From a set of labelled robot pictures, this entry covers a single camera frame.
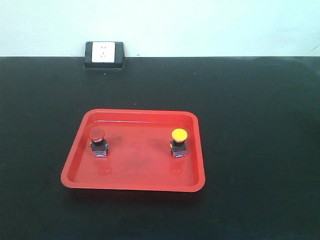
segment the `tray rim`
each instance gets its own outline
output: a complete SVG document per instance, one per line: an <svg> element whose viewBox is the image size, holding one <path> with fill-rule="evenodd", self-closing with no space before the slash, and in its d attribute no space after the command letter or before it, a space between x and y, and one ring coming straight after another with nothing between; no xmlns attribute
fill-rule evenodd
<svg viewBox="0 0 320 240"><path fill-rule="evenodd" d="M126 184L108 184L105 186L105 183L92 183L88 182L73 182L68 178L68 172L70 170L71 164L74 159L74 155L77 150L77 146L80 143L80 139L82 137L83 131L85 129L86 123L88 122L88 118L95 113L124 113L124 114L174 114L174 115L187 115L191 117L193 121L194 131L194 140L195 140L195 150L196 155L198 156L196 159L199 181L192 186L161 186L161 185L150 185L147 187L146 185L135 185L134 187L128 188ZM205 177L205 169L204 169L204 161L203 154L201 148L201 139L200 139L200 130L199 130L199 122L198 118L195 114L189 111L178 111L178 110L142 110L142 109L113 109L113 108L95 108L88 112L86 112L81 120L80 126L76 133L75 139L71 146L70 152L67 156L66 162L61 172L60 180L64 186L67 188L76 188L76 189L109 189L109 190L140 190L140 191L169 191L169 192L196 192L202 189L205 185L206 177Z"/></svg>

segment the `wall outlet faceplate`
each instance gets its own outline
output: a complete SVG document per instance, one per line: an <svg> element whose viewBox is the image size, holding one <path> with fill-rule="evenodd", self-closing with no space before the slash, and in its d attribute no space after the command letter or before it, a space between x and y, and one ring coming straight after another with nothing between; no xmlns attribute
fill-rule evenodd
<svg viewBox="0 0 320 240"><path fill-rule="evenodd" d="M92 43L93 63L114 63L116 43L114 41L94 41Z"/></svg>
<svg viewBox="0 0 320 240"><path fill-rule="evenodd" d="M124 43L119 41L87 41L84 66L92 70L123 69L125 67Z"/></svg>

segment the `black tabletop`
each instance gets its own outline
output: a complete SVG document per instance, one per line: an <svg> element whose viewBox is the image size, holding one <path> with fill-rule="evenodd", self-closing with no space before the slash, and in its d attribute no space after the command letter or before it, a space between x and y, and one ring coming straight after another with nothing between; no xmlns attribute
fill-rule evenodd
<svg viewBox="0 0 320 240"><path fill-rule="evenodd" d="M320 58L0 58L0 238L320 239ZM96 108L199 120L198 192L68 189L60 174Z"/></svg>

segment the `electrical outlet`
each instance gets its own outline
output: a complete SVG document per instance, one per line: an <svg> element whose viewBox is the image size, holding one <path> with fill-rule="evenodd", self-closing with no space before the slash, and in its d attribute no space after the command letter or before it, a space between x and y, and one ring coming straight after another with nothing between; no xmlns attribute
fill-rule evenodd
<svg viewBox="0 0 320 240"><path fill-rule="evenodd" d="M89 70L119 70L125 67L124 43L121 41L87 41L84 66Z"/></svg>
<svg viewBox="0 0 320 240"><path fill-rule="evenodd" d="M114 63L116 43L114 41L94 41L92 43L93 63Z"/></svg>

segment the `plastic tray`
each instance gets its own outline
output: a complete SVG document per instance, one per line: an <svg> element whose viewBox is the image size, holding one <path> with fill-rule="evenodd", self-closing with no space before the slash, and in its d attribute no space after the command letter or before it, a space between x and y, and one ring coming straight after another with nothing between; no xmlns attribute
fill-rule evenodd
<svg viewBox="0 0 320 240"><path fill-rule="evenodd" d="M106 157L93 157L89 132L101 127ZM171 133L188 133L187 153L173 158ZM186 111L93 109L80 124L61 173L69 188L196 192L205 184L197 117Z"/></svg>

